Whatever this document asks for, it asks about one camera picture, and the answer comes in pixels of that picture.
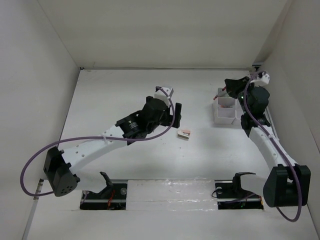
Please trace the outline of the pink white mini stapler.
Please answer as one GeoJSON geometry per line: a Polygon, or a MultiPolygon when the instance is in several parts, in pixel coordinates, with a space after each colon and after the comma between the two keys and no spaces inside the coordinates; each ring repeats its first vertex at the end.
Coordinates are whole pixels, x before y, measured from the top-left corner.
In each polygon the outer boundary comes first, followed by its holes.
{"type": "Polygon", "coordinates": [[[186,139],[188,140],[191,136],[191,131],[187,129],[179,129],[177,131],[177,137],[181,139],[186,139]]]}

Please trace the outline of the orange pen refill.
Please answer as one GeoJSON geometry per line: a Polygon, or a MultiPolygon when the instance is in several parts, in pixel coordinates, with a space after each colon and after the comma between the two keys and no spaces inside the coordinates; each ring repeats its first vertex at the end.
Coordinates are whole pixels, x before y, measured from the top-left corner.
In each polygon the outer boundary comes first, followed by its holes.
{"type": "Polygon", "coordinates": [[[222,109],[232,109],[233,106],[220,105],[219,108],[222,108],[222,109]]]}

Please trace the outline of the red pen refill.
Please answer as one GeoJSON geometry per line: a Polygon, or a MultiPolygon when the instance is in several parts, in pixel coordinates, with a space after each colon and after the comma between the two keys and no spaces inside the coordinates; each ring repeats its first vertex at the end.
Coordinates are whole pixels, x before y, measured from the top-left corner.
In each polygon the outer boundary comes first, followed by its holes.
{"type": "Polygon", "coordinates": [[[218,97],[223,97],[224,95],[226,95],[227,94],[226,88],[227,88],[226,86],[223,88],[219,88],[218,92],[217,92],[216,96],[213,98],[213,100],[215,101],[218,97]]]}

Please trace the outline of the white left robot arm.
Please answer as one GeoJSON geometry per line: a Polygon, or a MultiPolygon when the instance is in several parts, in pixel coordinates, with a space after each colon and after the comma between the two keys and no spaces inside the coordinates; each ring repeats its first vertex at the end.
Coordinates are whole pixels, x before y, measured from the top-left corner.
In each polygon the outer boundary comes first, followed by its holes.
{"type": "Polygon", "coordinates": [[[157,127],[179,128],[182,104],[175,107],[163,100],[148,96],[143,109],[138,110],[116,122],[100,136],[64,150],[56,146],[47,151],[43,171],[49,181],[53,194],[62,197],[78,186],[81,181],[77,172],[92,161],[119,148],[135,142],[146,142],[157,127]]]}

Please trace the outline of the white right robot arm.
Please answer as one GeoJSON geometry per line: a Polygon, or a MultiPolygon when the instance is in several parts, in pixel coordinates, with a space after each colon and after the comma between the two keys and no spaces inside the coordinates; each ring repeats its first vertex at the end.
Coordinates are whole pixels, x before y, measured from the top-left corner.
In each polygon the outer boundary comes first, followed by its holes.
{"type": "Polygon", "coordinates": [[[305,206],[308,202],[311,171],[299,165],[280,145],[272,134],[272,127],[265,111],[269,104],[269,92],[260,83],[269,81],[268,75],[260,74],[257,79],[248,76],[240,79],[225,79],[227,94],[238,100],[243,114],[241,127],[256,145],[267,163],[270,173],[262,182],[266,204],[271,207],[305,206]]]}

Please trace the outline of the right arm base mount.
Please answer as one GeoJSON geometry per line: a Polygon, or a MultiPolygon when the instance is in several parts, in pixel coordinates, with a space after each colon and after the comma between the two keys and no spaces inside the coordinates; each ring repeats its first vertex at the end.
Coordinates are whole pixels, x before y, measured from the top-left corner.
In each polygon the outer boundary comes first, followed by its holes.
{"type": "Polygon", "coordinates": [[[232,180],[215,180],[211,197],[217,199],[218,210],[264,210],[262,197],[241,187],[241,177],[253,172],[237,172],[232,180]]]}

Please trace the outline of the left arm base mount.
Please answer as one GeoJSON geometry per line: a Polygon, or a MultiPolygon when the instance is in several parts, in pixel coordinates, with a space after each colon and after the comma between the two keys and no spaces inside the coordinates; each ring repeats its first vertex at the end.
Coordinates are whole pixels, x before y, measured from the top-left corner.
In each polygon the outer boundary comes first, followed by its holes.
{"type": "Polygon", "coordinates": [[[126,210],[128,180],[111,180],[105,172],[100,174],[104,178],[104,188],[99,192],[84,190],[79,208],[87,211],[126,210]]]}

